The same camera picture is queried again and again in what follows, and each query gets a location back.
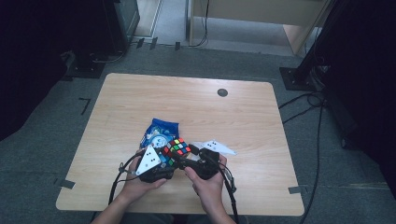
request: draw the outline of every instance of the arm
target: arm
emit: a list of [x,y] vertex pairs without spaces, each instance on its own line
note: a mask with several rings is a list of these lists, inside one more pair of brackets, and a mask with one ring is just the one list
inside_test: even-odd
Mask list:
[[[220,155],[220,163],[226,165],[227,159]],[[215,174],[208,180],[201,179],[190,167],[185,169],[187,177],[192,181],[192,187],[201,199],[201,205],[212,223],[235,223],[225,211],[221,199],[223,177],[221,173]]]
[[[134,171],[136,169],[137,161],[139,157],[135,158],[129,170]],[[127,175],[127,179],[135,178],[136,176]],[[152,189],[159,188],[166,182],[166,179],[157,180],[154,183],[145,183],[140,179],[134,179],[125,181],[124,187],[116,199],[97,217],[92,223],[120,223],[123,214],[125,213],[128,206],[137,200],[139,200],[144,194]]]

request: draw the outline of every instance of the wooden table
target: wooden table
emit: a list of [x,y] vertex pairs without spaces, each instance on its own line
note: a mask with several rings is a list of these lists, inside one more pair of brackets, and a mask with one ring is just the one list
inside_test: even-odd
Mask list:
[[[218,89],[228,92],[218,95]],[[227,156],[235,177],[241,215],[299,216],[300,193],[270,83],[189,77],[109,74],[100,91],[56,206],[61,210],[102,211],[121,162],[138,149],[153,118],[179,123],[189,142],[216,139],[237,151]],[[116,190],[120,192],[122,183]],[[232,213],[223,189],[223,202]],[[151,191],[131,212],[202,214],[184,171]]]

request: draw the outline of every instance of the cable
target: cable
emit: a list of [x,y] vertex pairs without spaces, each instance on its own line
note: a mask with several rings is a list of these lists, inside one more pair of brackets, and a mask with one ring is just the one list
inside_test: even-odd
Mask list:
[[145,153],[144,150],[141,152],[138,152],[138,153],[134,154],[127,162],[125,162],[125,164],[121,164],[121,166],[119,168],[119,174],[117,175],[116,179],[113,182],[113,185],[111,186],[110,196],[108,197],[108,204],[111,204],[113,202],[114,193],[116,191],[117,184],[120,182],[119,179],[120,179],[121,174],[123,173],[121,170],[125,170],[125,168],[128,166],[128,164],[131,163],[131,161],[134,158],[136,158],[138,156],[142,156],[144,153]]
[[236,199],[235,199],[235,197],[233,196],[233,188],[231,187],[230,183],[228,182],[227,176],[224,174],[224,172],[223,172],[222,169],[220,168],[218,162],[215,162],[212,158],[210,158],[210,157],[208,157],[208,156],[206,156],[206,155],[203,155],[203,156],[204,156],[204,159],[205,159],[205,160],[208,160],[208,161],[212,162],[212,164],[216,165],[216,168],[218,168],[219,172],[221,173],[221,175],[222,175],[222,177],[223,177],[223,179],[224,179],[225,188],[227,189],[228,194],[229,194],[229,196],[230,196],[231,207],[233,208],[233,218],[235,219],[235,223],[238,224],[238,223],[239,223],[239,217],[238,217],[238,211],[237,211],[237,209],[236,209]]
[[318,187],[318,180],[319,180],[319,172],[320,172],[320,124],[321,124],[321,118],[322,118],[322,111],[323,111],[323,105],[320,107],[320,113],[319,113],[319,122],[318,122],[318,134],[317,134],[317,174],[315,176],[315,182],[314,182],[314,188],[312,189],[312,194],[311,198],[309,200],[308,206],[305,209],[305,212],[303,214],[302,219],[300,220],[300,224],[303,224],[306,217],[308,216],[309,210],[311,209],[312,202],[314,201],[314,196],[317,191]]
[[93,63],[114,63],[118,61],[122,56],[125,54],[125,51],[120,55],[120,57],[114,59],[114,60],[109,60],[109,61],[97,61],[97,60],[92,60]]
[[[310,93],[302,94],[302,95],[300,95],[300,96],[297,96],[297,97],[295,97],[295,98],[293,98],[293,99],[287,101],[285,104],[280,105],[280,106],[279,106],[279,109],[281,109],[281,108],[284,107],[285,105],[289,105],[289,104],[291,104],[292,102],[295,102],[296,100],[298,100],[298,99],[300,99],[300,98],[302,98],[302,97],[304,97],[304,96],[307,97],[306,100],[307,100],[307,102],[311,105],[309,108],[307,108],[307,109],[304,110],[303,112],[300,112],[300,113],[298,113],[298,114],[296,114],[296,115],[291,116],[289,119],[286,119],[286,120],[282,121],[282,124],[286,124],[287,122],[289,122],[289,121],[291,121],[292,119],[295,119],[295,118],[297,118],[297,117],[299,117],[299,116],[305,114],[306,112],[308,112],[308,111],[311,110],[311,109],[314,109],[314,108],[317,108],[317,107],[322,106],[322,105],[323,105],[323,99],[320,99],[318,96],[316,96],[315,94],[317,94],[317,93],[321,93],[321,92],[320,92],[320,91],[313,91],[313,92],[310,92]],[[311,100],[310,100],[311,97],[317,98],[318,101],[319,101],[319,103],[317,103],[317,104],[312,103]]]
[[127,181],[131,181],[131,180],[135,180],[135,179],[137,179],[139,176],[135,176],[134,178],[132,178],[132,179],[124,179],[124,180],[119,180],[119,181],[117,181],[117,183],[120,183],[120,182],[127,182]]
[[202,37],[202,40],[201,40],[201,42],[199,44],[190,46],[192,48],[196,48],[196,47],[202,46],[207,40],[207,15],[208,15],[208,12],[209,12],[209,2],[210,2],[210,0],[207,0],[206,13],[205,13],[205,26],[203,25],[204,28],[205,28],[204,37]]

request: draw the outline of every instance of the person's left hand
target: person's left hand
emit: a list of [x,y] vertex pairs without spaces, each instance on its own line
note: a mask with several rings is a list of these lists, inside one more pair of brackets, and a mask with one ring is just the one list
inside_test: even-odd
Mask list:
[[[140,157],[136,157],[132,161],[131,165],[129,165],[130,171],[136,170],[136,165],[139,159]],[[126,179],[133,179],[133,178],[135,179],[125,181],[125,184],[119,195],[119,197],[121,197],[123,200],[126,200],[128,204],[134,203],[150,190],[157,189],[166,182],[166,179],[160,179],[155,181],[154,183],[146,183],[146,182],[142,182],[139,179],[139,177],[136,178],[136,175],[128,174],[126,176]]]

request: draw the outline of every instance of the gray carpet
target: gray carpet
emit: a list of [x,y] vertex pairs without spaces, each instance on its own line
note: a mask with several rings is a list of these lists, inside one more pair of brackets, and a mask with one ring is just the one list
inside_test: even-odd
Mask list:
[[[77,150],[106,74],[210,77],[265,81],[273,84],[282,104],[302,94],[285,91],[279,66],[296,67],[300,58],[211,49],[149,45],[131,46],[116,63],[106,65],[100,79],[59,81],[25,125],[0,142],[0,223],[88,223],[91,212],[59,211],[55,207],[64,178]],[[85,113],[86,101],[92,99]],[[301,99],[281,109],[287,119],[308,108]],[[295,172],[305,207],[312,193],[317,164],[319,109],[285,124]],[[305,223],[396,223],[396,201],[377,164],[360,151],[344,150],[331,111],[323,110],[318,189]],[[248,217],[250,223],[299,223],[300,217]]]

